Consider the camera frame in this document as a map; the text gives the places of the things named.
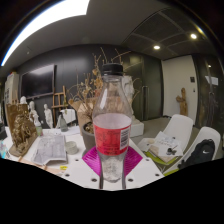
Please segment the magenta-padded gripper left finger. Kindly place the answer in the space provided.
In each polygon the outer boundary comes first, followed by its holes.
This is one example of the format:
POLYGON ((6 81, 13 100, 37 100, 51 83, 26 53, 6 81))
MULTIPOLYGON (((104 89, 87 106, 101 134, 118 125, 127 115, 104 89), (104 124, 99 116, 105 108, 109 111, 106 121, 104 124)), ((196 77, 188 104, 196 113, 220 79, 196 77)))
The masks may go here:
POLYGON ((93 147, 82 158, 71 161, 63 178, 84 188, 100 188, 101 163, 97 150, 93 147))

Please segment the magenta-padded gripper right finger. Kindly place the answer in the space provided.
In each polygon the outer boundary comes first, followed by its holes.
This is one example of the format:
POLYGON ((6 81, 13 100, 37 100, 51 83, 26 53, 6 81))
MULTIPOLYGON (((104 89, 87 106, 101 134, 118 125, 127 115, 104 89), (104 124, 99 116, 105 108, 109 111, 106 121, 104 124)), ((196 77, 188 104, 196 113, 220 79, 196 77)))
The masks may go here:
POLYGON ((164 177, 151 158, 128 148, 124 160, 124 177, 127 189, 140 188, 164 177))

